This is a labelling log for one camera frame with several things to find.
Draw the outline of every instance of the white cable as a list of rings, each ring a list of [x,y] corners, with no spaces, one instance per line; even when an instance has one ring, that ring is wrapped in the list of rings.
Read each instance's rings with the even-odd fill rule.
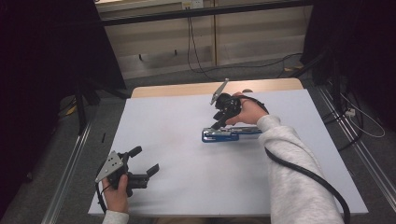
[[[341,94],[341,96],[348,102],[348,103],[350,103],[350,101],[344,96],[344,94],[342,94],[342,93],[340,93]],[[363,115],[365,115],[367,118],[369,118],[370,120],[372,120],[381,130],[382,130],[382,135],[374,135],[374,134],[371,134],[371,133],[367,133],[366,131],[364,131],[361,127],[359,127],[355,122],[353,122],[353,120],[352,120],[352,118],[349,116],[349,120],[350,120],[350,122],[356,127],[356,128],[358,128],[359,130],[361,130],[362,132],[364,132],[364,133],[366,133],[366,134],[368,134],[368,135],[370,135],[370,136],[372,136],[372,137],[376,137],[376,138],[381,138],[381,137],[383,137],[383,136],[385,136],[385,130],[384,130],[384,128],[382,128],[382,126],[378,123],[378,122],[376,122],[374,119],[372,119],[368,114],[366,114],[366,113],[364,113],[363,111],[361,111],[360,109],[358,109],[358,107],[357,106],[355,106],[355,105],[353,105],[352,103],[350,103],[353,107],[355,107],[355,109],[357,109],[357,110],[359,110]]]

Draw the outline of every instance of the table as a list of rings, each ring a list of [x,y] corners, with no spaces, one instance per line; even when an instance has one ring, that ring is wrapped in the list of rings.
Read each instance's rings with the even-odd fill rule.
[[[266,156],[258,141],[201,141],[202,129],[214,122],[211,117],[217,112],[209,104],[211,94],[203,93],[213,93],[219,84],[142,87],[127,101],[111,150],[124,152],[141,145],[143,152],[128,162],[135,174],[157,162],[161,167],[147,189],[134,189],[131,215],[269,216]],[[229,82],[224,91],[244,89],[255,91],[249,95],[265,99],[270,113],[295,128],[317,156],[325,177],[345,197],[351,214],[366,213],[367,208],[300,81]],[[183,92],[189,95],[180,96]],[[89,213],[102,214],[95,197]]]

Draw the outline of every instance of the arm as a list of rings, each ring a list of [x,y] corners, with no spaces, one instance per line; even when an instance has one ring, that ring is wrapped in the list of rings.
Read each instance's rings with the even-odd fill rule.
[[[323,177],[313,153],[291,127],[281,126],[278,117],[268,115],[249,100],[241,103],[242,112],[227,120],[227,124],[257,124],[263,132],[259,138],[263,147],[280,159]],[[343,223],[330,192],[305,175],[267,161],[273,223]]]
[[[128,176],[123,175],[120,179],[119,187],[113,189],[108,186],[110,183],[107,178],[102,181],[102,186],[107,203],[107,211],[104,224],[126,224],[128,223],[128,195],[126,194],[126,186],[128,185]]]

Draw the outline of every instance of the gray sweatshirt sleeve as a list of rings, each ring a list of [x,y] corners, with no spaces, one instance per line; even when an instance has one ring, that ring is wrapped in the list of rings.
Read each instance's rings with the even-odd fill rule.
[[[128,214],[107,210],[103,224],[126,224],[128,219]]]
[[[259,119],[262,146],[284,161],[323,177],[317,159],[291,127],[267,115]],[[271,220],[283,223],[344,223],[334,197],[313,179],[267,159],[271,190]]]

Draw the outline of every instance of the person's left hand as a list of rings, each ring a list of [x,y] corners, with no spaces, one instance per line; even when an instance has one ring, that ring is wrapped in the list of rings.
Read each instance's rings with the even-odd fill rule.
[[[103,189],[109,186],[107,178],[102,180]],[[107,203],[107,209],[113,212],[120,212],[128,214],[128,195],[126,194],[126,186],[128,185],[128,176],[122,175],[119,182],[119,187],[113,189],[108,187],[105,189],[105,199]]]

